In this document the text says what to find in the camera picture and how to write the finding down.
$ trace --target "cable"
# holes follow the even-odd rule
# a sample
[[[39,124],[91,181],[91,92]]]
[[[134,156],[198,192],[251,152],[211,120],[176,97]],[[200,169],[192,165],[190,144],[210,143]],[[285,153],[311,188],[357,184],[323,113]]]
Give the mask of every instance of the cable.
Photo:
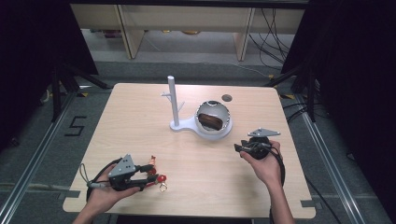
[[[332,208],[329,206],[329,204],[326,202],[326,200],[323,198],[323,196],[320,194],[320,192],[318,191],[318,189],[314,186],[314,184],[312,184],[312,182],[308,179],[308,177],[306,177],[306,175],[304,175],[306,182],[308,182],[308,184],[312,187],[312,189],[314,189],[314,191],[318,194],[319,198],[324,202],[324,204],[326,204],[326,206],[329,208],[330,212],[332,213],[332,215],[334,216],[335,220],[337,221],[337,223],[341,224],[340,219],[338,218],[338,216],[334,213],[334,211],[332,210]]]

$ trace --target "white base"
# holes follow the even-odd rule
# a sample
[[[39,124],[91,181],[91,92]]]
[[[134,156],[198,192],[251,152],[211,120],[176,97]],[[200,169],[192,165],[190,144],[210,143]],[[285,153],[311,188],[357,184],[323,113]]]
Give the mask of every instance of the white base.
[[[189,119],[181,119],[178,123],[179,123],[178,126],[175,126],[174,120],[172,120],[170,123],[170,127],[174,132],[180,132],[180,131],[185,131],[185,130],[194,131],[201,137],[208,139],[208,140],[219,140],[219,139],[225,137],[231,131],[231,128],[233,127],[233,121],[230,118],[228,125],[225,128],[225,130],[223,130],[223,132],[218,133],[218,134],[207,134],[207,133],[202,133],[198,129],[198,126],[195,123],[194,116],[192,116]]]

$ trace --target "light wood tabletop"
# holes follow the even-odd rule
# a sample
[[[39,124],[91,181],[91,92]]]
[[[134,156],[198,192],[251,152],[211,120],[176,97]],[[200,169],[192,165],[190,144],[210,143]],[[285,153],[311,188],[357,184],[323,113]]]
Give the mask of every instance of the light wood tabletop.
[[[109,213],[148,216],[268,217],[270,198],[265,185],[251,166],[239,157],[233,144],[248,140],[258,128],[281,132],[269,137],[280,142],[286,167],[284,189],[295,218],[312,218],[314,207],[304,179],[290,129],[278,94],[273,88],[177,85],[177,101],[184,102],[180,119],[189,119],[208,100],[223,103],[230,111],[233,127],[216,141],[195,132],[174,132],[172,106],[162,93],[165,84],[117,84],[106,104],[82,163],[94,178],[109,162],[131,154],[135,165],[148,164],[156,157],[158,174],[166,175],[167,191],[159,186],[118,202]],[[224,102],[222,96],[232,96]],[[146,178],[136,174],[132,179]],[[79,212],[85,205],[86,183],[77,171],[70,190],[78,198],[66,198],[64,210]]]

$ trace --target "person's right hand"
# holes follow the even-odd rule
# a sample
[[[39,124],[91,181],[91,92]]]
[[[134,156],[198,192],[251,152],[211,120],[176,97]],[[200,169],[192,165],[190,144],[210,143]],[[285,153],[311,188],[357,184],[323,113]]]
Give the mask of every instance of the person's right hand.
[[[272,149],[272,151],[275,152],[275,154],[278,152],[280,153],[280,144],[271,140],[270,143],[272,147],[277,149],[277,151],[275,149]],[[279,163],[272,153],[268,153],[268,155],[261,160],[254,159],[245,151],[241,151],[240,155],[245,161],[250,163],[256,176],[264,182],[267,188],[282,186]]]

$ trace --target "gray floor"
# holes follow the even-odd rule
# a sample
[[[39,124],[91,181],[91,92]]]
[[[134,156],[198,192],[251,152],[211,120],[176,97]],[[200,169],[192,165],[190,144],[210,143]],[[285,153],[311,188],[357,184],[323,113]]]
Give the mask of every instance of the gray floor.
[[[281,66],[268,56],[262,55],[261,58],[251,41],[248,44],[246,59],[238,62],[232,34],[185,35],[181,32],[148,31],[137,57],[129,60],[121,39],[104,38],[101,33],[91,33],[88,30],[82,32],[100,72],[99,78],[108,84],[165,83],[166,77],[173,75],[180,84],[260,86],[269,81],[270,75],[278,77],[278,69]],[[253,37],[260,41],[257,34]],[[292,35],[279,37],[285,45],[289,45],[293,39]],[[280,56],[278,51],[271,51]],[[277,69],[264,66],[262,62]],[[276,87],[280,95],[292,94],[292,81],[293,78],[290,78]],[[45,156],[30,181],[30,187],[24,193],[10,223],[71,223],[77,215],[66,213],[62,209],[63,198],[76,175],[78,165],[111,93],[111,90],[102,90],[83,79],[78,79],[78,83],[81,86],[91,86],[81,91],[88,94],[86,97],[73,97],[70,106],[65,110],[60,126],[56,129],[54,138],[50,141]],[[298,101],[282,98],[281,103],[286,106]],[[298,109],[297,105],[285,108],[286,118]],[[6,201],[12,186],[20,180],[51,126],[51,110],[52,103],[49,98],[36,110],[19,135],[20,145],[1,152],[1,203]],[[359,166],[346,156],[348,150],[324,107],[316,105],[315,112],[315,125],[318,126],[365,223],[391,223]],[[84,126],[84,130],[80,136],[68,137],[68,133],[77,131],[69,128],[75,116],[86,117],[79,119],[77,123]],[[307,128],[304,115],[290,122],[290,131],[308,180],[318,189],[341,223],[356,223],[348,215],[318,146]],[[297,223],[336,223],[330,209],[319,198],[318,193],[311,187],[310,190],[317,215],[313,219],[297,220]],[[117,215],[104,214],[97,218],[95,223],[116,223],[116,220]],[[254,219],[254,223],[268,223],[268,220]]]

